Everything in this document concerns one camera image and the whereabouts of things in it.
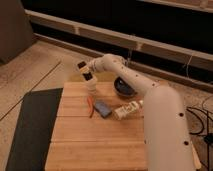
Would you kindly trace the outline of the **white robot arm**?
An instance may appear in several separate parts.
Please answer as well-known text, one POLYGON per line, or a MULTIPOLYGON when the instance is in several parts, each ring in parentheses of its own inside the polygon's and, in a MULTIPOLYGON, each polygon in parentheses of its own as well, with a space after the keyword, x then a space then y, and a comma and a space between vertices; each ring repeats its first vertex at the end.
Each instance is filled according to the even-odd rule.
POLYGON ((180 94, 125 65, 122 56, 105 54, 77 64, 86 81, 93 72, 111 71, 143 96, 148 171, 196 171, 185 106, 180 94))

